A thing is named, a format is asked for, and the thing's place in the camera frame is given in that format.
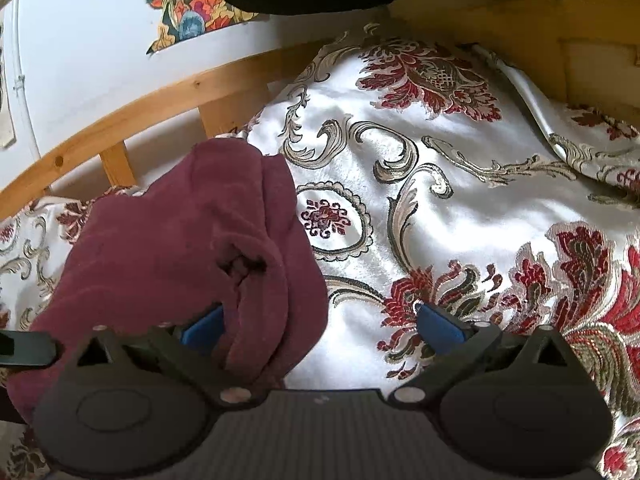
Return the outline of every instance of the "gray ribbed surface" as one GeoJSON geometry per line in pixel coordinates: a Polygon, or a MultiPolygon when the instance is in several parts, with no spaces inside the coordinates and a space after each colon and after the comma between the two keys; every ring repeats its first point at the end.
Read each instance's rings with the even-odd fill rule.
{"type": "MultiPolygon", "coordinates": [[[[427,418],[395,410],[381,402],[375,392],[283,391],[272,392],[258,408],[223,415],[190,457],[145,477],[149,480],[375,478],[512,477],[465,462],[442,443],[427,418]]],[[[599,478],[593,471],[565,477],[566,480],[599,478]]]]}

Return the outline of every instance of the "folded maroon garment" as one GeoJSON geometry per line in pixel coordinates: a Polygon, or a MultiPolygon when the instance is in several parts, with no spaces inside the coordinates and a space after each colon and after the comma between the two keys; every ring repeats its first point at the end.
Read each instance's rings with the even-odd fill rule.
{"type": "Polygon", "coordinates": [[[12,376],[11,400],[29,421],[96,325],[142,334],[187,322],[215,301],[225,335],[214,355],[248,383],[280,381],[326,325],[326,285],[296,216],[287,164],[239,139],[197,145],[143,196],[95,203],[31,326],[65,352],[51,368],[12,376]]]}

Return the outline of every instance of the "blue pad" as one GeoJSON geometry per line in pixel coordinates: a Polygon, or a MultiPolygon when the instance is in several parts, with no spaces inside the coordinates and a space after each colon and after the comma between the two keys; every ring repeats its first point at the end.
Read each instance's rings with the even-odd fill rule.
{"type": "Polygon", "coordinates": [[[460,327],[425,304],[418,307],[417,328],[420,337],[436,354],[447,354],[466,341],[460,327]]]}
{"type": "Polygon", "coordinates": [[[223,333],[225,333],[225,320],[220,305],[185,329],[180,343],[201,355],[209,356],[223,333]]]}

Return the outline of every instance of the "bed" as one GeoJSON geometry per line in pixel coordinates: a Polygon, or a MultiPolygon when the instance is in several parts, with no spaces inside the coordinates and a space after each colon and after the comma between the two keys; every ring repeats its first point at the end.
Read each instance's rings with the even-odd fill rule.
{"type": "MultiPolygon", "coordinates": [[[[260,54],[159,89],[0,192],[0,319],[28,330],[100,200],[55,198],[48,187],[99,155],[107,193],[143,192],[124,140],[197,107],[207,137],[281,153],[297,186],[330,316],[287,386],[387,393],[419,373],[433,358],[417,336],[419,301],[515,333],[551,323],[614,415],[599,471],[637,478],[640,94],[607,91],[606,74],[585,83],[593,50],[567,53],[577,43],[613,46],[613,64],[635,54],[639,33],[620,15],[638,10],[638,0],[518,0],[418,12],[410,32],[370,23],[324,46],[260,54]],[[427,19],[452,43],[425,35],[427,19]],[[512,34],[520,23],[522,35],[512,34]],[[292,78],[268,103],[266,85],[292,78]]],[[[632,88],[640,69],[625,60],[632,88]]],[[[46,472],[28,430],[5,432],[7,476],[46,472]]]]}

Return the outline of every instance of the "silver round bolt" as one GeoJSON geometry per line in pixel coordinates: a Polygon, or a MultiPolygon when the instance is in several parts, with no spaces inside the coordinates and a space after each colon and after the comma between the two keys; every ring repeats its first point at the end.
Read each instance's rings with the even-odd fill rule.
{"type": "Polygon", "coordinates": [[[415,388],[413,386],[406,386],[404,388],[399,388],[394,393],[394,397],[399,402],[404,402],[406,404],[411,404],[413,402],[420,402],[427,395],[420,388],[415,388]]]}
{"type": "Polygon", "coordinates": [[[251,392],[245,388],[227,388],[220,392],[220,399],[227,404],[240,404],[251,400],[251,392]]]}

